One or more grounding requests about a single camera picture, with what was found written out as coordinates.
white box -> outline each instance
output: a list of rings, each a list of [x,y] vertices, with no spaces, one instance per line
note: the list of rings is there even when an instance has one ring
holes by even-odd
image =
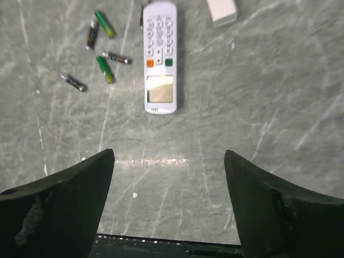
[[[238,9],[234,0],[207,0],[214,27],[235,21]]]

gray marble surface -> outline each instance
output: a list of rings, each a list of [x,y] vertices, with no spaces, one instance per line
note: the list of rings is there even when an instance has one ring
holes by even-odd
[[[239,0],[239,19],[219,29],[206,1],[175,2],[180,108],[158,116],[144,111],[139,0],[0,0],[0,191],[112,148],[99,232],[218,243],[239,243],[227,149],[344,198],[344,1]],[[94,9],[118,36],[101,31],[92,53]],[[111,63],[111,86],[102,49],[134,59]]]

aa battery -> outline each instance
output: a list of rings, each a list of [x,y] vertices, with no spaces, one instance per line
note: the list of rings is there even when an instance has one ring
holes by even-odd
[[[101,71],[103,72],[103,74],[105,76],[106,82],[109,84],[114,83],[114,75],[113,75],[111,68],[109,67],[109,64],[106,61],[106,59],[103,58],[102,56],[98,56],[96,58],[96,60],[99,64]]]
[[[109,38],[113,38],[116,35],[116,32],[114,31],[111,23],[109,22],[109,20],[105,16],[105,14],[99,10],[96,10],[95,16],[96,16],[98,22],[100,23],[101,27],[104,29],[106,35]]]
[[[61,77],[68,82],[70,85],[72,85],[74,88],[78,89],[81,92],[87,91],[86,85],[83,83],[79,82],[77,79],[71,77],[68,74],[62,74]]]
[[[86,49],[93,50],[95,48],[96,40],[98,37],[99,22],[92,20],[90,23],[90,30],[86,41]]]
[[[104,51],[102,56],[107,58],[107,59],[110,59],[112,61],[125,63],[127,65],[130,65],[132,63],[132,60],[130,58],[123,56],[123,55],[120,55],[120,54],[115,54],[115,53]]]

white streak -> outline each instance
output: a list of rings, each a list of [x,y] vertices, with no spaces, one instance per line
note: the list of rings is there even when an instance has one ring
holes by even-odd
[[[125,234],[127,233],[128,228],[129,228],[129,226],[130,226],[130,223],[131,223],[131,221],[129,221],[129,222],[127,223],[127,226],[126,226],[125,230],[122,232],[121,235],[125,235]]]
[[[270,171],[270,173],[271,173],[271,174],[274,174],[275,171],[276,171],[281,165],[283,165],[283,164],[284,164],[284,163],[282,162],[281,164],[275,166],[275,167]]]
[[[38,116],[36,116],[36,119],[37,119],[38,133],[39,133],[39,141],[41,142],[41,147],[42,147],[42,152],[43,152],[43,162],[44,162],[43,171],[44,171],[45,175],[48,176],[47,162],[46,162],[45,154],[44,154],[42,131],[41,131],[41,128],[40,128],[40,123],[39,123]]]
[[[112,210],[111,210],[111,214],[112,214],[112,225],[111,225],[111,235],[112,235],[113,229],[115,228],[115,226],[114,226],[114,213]]]
[[[28,37],[26,33],[25,18],[24,18],[23,10],[21,8],[19,9],[19,13],[20,13],[20,23],[21,23],[21,29],[23,30],[25,45],[26,47],[28,47]]]
[[[307,138],[309,137],[309,135],[311,133],[314,132],[314,130],[318,127],[319,123],[323,120],[325,120],[326,118],[328,118],[328,116],[333,112],[333,110],[336,108],[337,103],[342,101],[342,94],[340,94],[332,103],[332,105],[326,110],[326,112],[323,114],[323,116],[320,118],[320,120],[316,121],[313,126],[311,127],[311,129],[308,130],[308,132],[306,132],[301,140],[298,142],[298,144],[295,146],[294,150],[300,149],[301,145],[307,140]]]
[[[267,124],[267,123],[264,124],[262,132],[261,132],[261,135],[260,135],[260,138],[259,138],[259,141],[257,143],[256,151],[254,152],[251,161],[253,161],[254,158],[257,156],[257,153],[258,153],[258,150],[260,148],[260,145],[262,144],[262,140],[263,140],[265,134],[270,131],[271,125],[275,121],[277,113],[278,113],[278,109],[276,110],[276,112],[275,112],[272,120],[270,121],[270,123],[269,124]]]
[[[205,191],[206,191],[207,194],[209,194],[208,185],[207,185],[207,183],[206,183],[205,169],[204,169],[204,162],[203,162],[203,153],[202,153],[202,147],[201,147],[201,145],[200,145],[199,135],[197,135],[197,138],[198,138],[198,145],[199,145],[199,152],[200,152],[200,160],[202,161],[202,168],[203,168],[203,177],[204,177]]]
[[[175,157],[172,159],[168,159],[166,157],[163,157],[161,159],[155,158],[155,159],[122,159],[122,160],[116,160],[115,164],[117,166],[121,166],[123,168],[128,167],[143,167],[145,166],[160,166],[160,167],[171,167],[171,166],[181,166],[181,167],[188,167],[190,160],[187,157]]]
[[[146,145],[144,144],[144,149],[142,151],[142,157],[141,157],[141,167],[144,165],[144,154],[145,154],[145,150],[146,150]]]
[[[313,20],[307,20],[307,25],[308,25],[308,29],[309,29],[309,33],[312,35],[311,39],[313,39],[314,41],[314,45],[316,47],[316,49],[318,50],[320,56],[320,61],[323,63],[324,65],[324,69],[325,74],[324,74],[324,78],[322,79],[322,88],[326,88],[329,85],[329,73],[330,73],[330,68],[328,65],[328,58],[326,56],[326,53],[324,51],[323,48],[323,44],[321,43],[321,40],[313,33],[314,31],[314,22]]]
[[[227,228],[228,224],[230,223],[232,216],[233,216],[232,214],[230,214],[230,215],[228,216],[228,220],[227,220],[226,225],[224,226],[224,230]]]
[[[246,26],[248,24],[249,21],[255,19],[256,17],[258,17],[260,14],[266,12],[266,11],[271,11],[272,9],[278,7],[281,4],[285,4],[285,1],[277,1],[274,2],[272,4],[266,5],[262,8],[259,8],[257,11],[255,11],[254,13],[252,13],[252,15],[250,17],[248,17],[248,19],[244,20],[241,25],[242,27]]]
[[[123,42],[122,42],[122,46],[120,48],[120,53],[123,53],[124,47],[125,47],[125,41],[127,39],[127,33],[128,33],[128,29],[130,26],[130,21],[131,21],[131,17],[132,17],[132,12],[133,12],[133,6],[134,6],[134,0],[131,1],[131,5],[130,5],[130,11],[129,11],[129,15],[128,15],[128,20],[127,20],[127,26],[125,28],[125,32],[124,32],[124,38],[123,38]],[[116,68],[116,72],[115,72],[115,76],[118,75],[118,69],[119,69],[119,64],[117,64],[117,68]],[[103,122],[103,128],[102,128],[102,134],[101,134],[101,141],[99,143],[99,148],[98,151],[100,152],[102,149],[102,143],[103,143],[103,135],[104,135],[104,129],[105,129],[105,125],[106,125],[106,120],[108,119],[108,113],[109,113],[109,106],[110,106],[110,99],[112,96],[112,92],[113,92],[113,88],[110,89],[110,94],[109,94],[109,100],[107,101],[107,107],[106,107],[106,113],[105,113],[105,119]]]
[[[210,76],[210,79],[209,79],[208,94],[206,95],[206,106],[207,107],[208,107],[210,89],[211,89],[211,86],[212,86],[213,75],[214,75],[214,71],[211,73],[211,76]]]
[[[161,205],[160,205],[159,212],[157,213],[157,218],[156,218],[156,221],[155,221],[155,226],[154,226],[153,233],[152,233],[151,237],[154,236],[155,229],[157,227],[157,224],[159,223],[160,213],[161,213],[161,210],[162,210],[162,207],[163,207],[163,203],[165,202],[165,199],[166,199],[166,196],[167,196],[167,191],[168,191],[168,187],[166,187],[165,194],[163,195],[163,199],[162,199],[162,202],[161,202]]]
[[[181,215],[179,217],[179,223],[178,223],[178,226],[177,226],[176,239],[179,238],[179,230],[182,228],[182,224],[183,224],[183,211],[181,210]]]
[[[209,41],[205,46],[199,48],[199,49],[195,49],[193,51],[190,51],[187,55],[192,55],[192,54],[195,54],[195,53],[200,53],[200,52],[203,52],[203,50],[205,50],[207,47],[211,46],[214,42],[218,41],[217,38]]]

white vein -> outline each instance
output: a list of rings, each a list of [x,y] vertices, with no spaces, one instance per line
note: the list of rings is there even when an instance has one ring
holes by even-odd
[[[156,227],[157,227],[157,224],[159,223],[160,215],[161,215],[161,210],[162,210],[163,204],[164,204],[165,199],[166,199],[166,196],[167,196],[167,191],[168,191],[168,187],[166,187],[165,194],[163,195],[163,199],[162,199],[162,202],[161,202],[161,204],[160,204],[159,212],[157,213],[157,217],[156,217],[156,221],[155,221],[155,226],[154,226],[154,229],[153,229],[153,233],[152,233],[151,238],[154,236],[155,229],[156,229]]]
[[[179,230],[182,228],[183,224],[183,211],[181,210],[181,215],[179,216],[179,222],[178,222],[178,228],[177,228],[177,233],[176,233],[176,239],[179,238]]]
[[[127,233],[128,229],[129,229],[129,226],[130,226],[130,223],[131,223],[131,221],[129,221],[129,222],[127,223],[127,226],[125,227],[125,230],[122,232],[121,235],[125,235],[125,234]]]
[[[198,49],[195,49],[193,51],[190,51],[188,53],[188,55],[192,55],[192,54],[195,54],[195,53],[200,53],[202,52],[204,49],[206,49],[207,47],[209,47],[210,45],[212,45],[215,41],[218,41],[218,38],[215,38],[211,41],[209,41],[205,46],[201,47],[201,48],[198,48]]]
[[[128,204],[128,209],[127,209],[127,213],[125,215],[125,219],[128,220],[129,217],[129,212],[130,212],[130,208],[131,208],[131,202],[132,202],[132,198],[129,200],[129,204]]]
[[[28,37],[27,37],[27,32],[26,32],[26,23],[25,23],[24,13],[23,13],[23,10],[21,8],[19,9],[19,13],[20,13],[21,30],[23,31],[25,45],[26,45],[26,47],[28,47]]]
[[[270,173],[271,173],[271,174],[274,174],[275,171],[276,171],[281,165],[283,165],[283,164],[284,164],[284,163],[282,162],[282,163],[278,164],[277,166],[275,166],[275,167],[270,171]]]
[[[314,45],[315,45],[316,49],[321,54],[320,61],[323,63],[324,68],[326,69],[324,78],[322,79],[322,87],[325,88],[329,85],[330,68],[328,65],[328,59],[327,59],[326,53],[324,51],[323,44],[321,43],[321,40],[313,33],[313,29],[314,29],[313,20],[310,20],[310,19],[307,20],[307,27],[308,27],[309,33],[312,34],[311,38],[313,38],[313,40],[314,40]]]
[[[227,228],[228,224],[230,223],[230,221],[232,220],[232,217],[233,217],[233,214],[230,214],[228,216],[228,219],[227,219],[227,222],[226,222],[226,225],[224,226],[224,230]]]
[[[128,15],[127,25],[126,25],[125,32],[124,32],[122,46],[120,48],[120,53],[121,54],[123,54],[123,50],[124,50],[124,47],[125,47],[125,41],[127,39],[128,29],[129,29],[129,26],[130,26],[130,21],[131,21],[132,12],[133,12],[133,6],[134,6],[134,0],[131,1],[131,5],[130,5],[130,11],[129,11],[129,15]],[[119,69],[119,64],[117,64],[115,76],[118,75],[118,69]],[[110,106],[110,100],[111,100],[112,92],[113,92],[113,88],[110,89],[109,99],[107,100],[105,119],[104,119],[104,122],[103,122],[103,128],[102,128],[102,134],[101,134],[101,141],[99,143],[99,148],[98,148],[99,152],[102,150],[103,135],[104,135],[106,121],[108,119],[109,106]]]
[[[142,151],[142,157],[141,157],[141,167],[144,165],[144,154],[145,154],[145,150],[146,150],[146,145],[144,143],[144,149]]]
[[[208,184],[206,182],[206,176],[205,176],[205,169],[204,169],[204,162],[203,162],[203,153],[202,153],[202,147],[200,145],[200,138],[199,135],[197,135],[198,138],[198,145],[199,145],[199,152],[200,152],[200,160],[202,161],[202,168],[203,168],[203,177],[204,177],[204,185],[205,185],[205,191],[207,194],[209,194],[209,188]]]
[[[112,210],[110,212],[112,214],[112,225],[111,225],[111,235],[112,235],[113,229],[115,228],[115,226],[114,226],[114,213]]]
[[[206,106],[207,107],[208,107],[210,89],[211,89],[211,86],[212,86],[213,75],[214,75],[214,71],[211,73],[211,76],[210,76],[210,79],[209,79],[208,94],[206,95]]]
[[[244,20],[242,23],[241,23],[241,26],[242,28],[244,26],[246,26],[251,20],[255,19],[256,17],[258,17],[260,14],[266,12],[266,11],[270,11],[276,7],[278,7],[279,5],[281,4],[285,4],[286,2],[285,1],[277,1],[277,2],[274,2],[272,4],[269,4],[269,5],[266,5],[262,8],[259,8],[257,11],[255,11],[254,13],[251,14],[250,17],[248,17],[246,20]]]
[[[42,131],[41,131],[41,126],[40,126],[40,123],[39,123],[38,116],[36,116],[36,119],[37,119],[38,133],[39,133],[39,141],[41,142],[41,147],[42,147],[42,152],[43,152],[43,162],[44,162],[43,171],[44,171],[45,175],[48,176],[47,162],[46,162],[45,154],[44,154]]]
[[[63,117],[66,117],[66,116],[67,116],[67,111],[68,111],[70,102],[71,102],[71,89],[70,89],[69,92],[68,92],[68,98],[67,98],[67,100],[66,100],[66,102],[65,102],[65,109],[64,109]],[[65,121],[63,121],[62,127],[60,128],[60,135],[59,135],[59,138],[58,138],[58,144],[57,144],[56,149],[55,149],[54,166],[53,166],[52,173],[55,172],[56,163],[57,163],[57,160],[58,160],[58,152],[59,152],[59,149],[60,149],[61,139],[62,139],[62,136],[63,136],[63,133],[64,133],[64,132],[65,132]]]
[[[313,126],[301,137],[301,139],[299,140],[299,142],[296,144],[294,150],[300,149],[300,147],[302,146],[302,144],[308,139],[308,137],[310,136],[310,134],[312,134],[314,132],[314,130],[318,127],[319,123],[323,120],[325,120],[326,118],[329,117],[329,115],[334,111],[334,109],[336,108],[337,104],[341,103],[343,99],[343,95],[340,94],[339,96],[337,96],[337,98],[334,100],[334,102],[332,103],[332,105],[326,110],[326,112],[323,114],[323,116],[316,121]]]
[[[257,153],[259,151],[260,145],[262,144],[263,138],[264,138],[265,134],[270,131],[271,125],[275,121],[277,113],[278,113],[278,109],[276,110],[276,112],[275,112],[272,120],[270,121],[270,123],[269,124],[267,124],[267,123],[264,124],[263,129],[261,131],[261,135],[260,135],[259,141],[257,143],[256,150],[255,150],[255,152],[254,152],[254,154],[252,156],[251,161],[253,161],[254,158],[257,156]]]

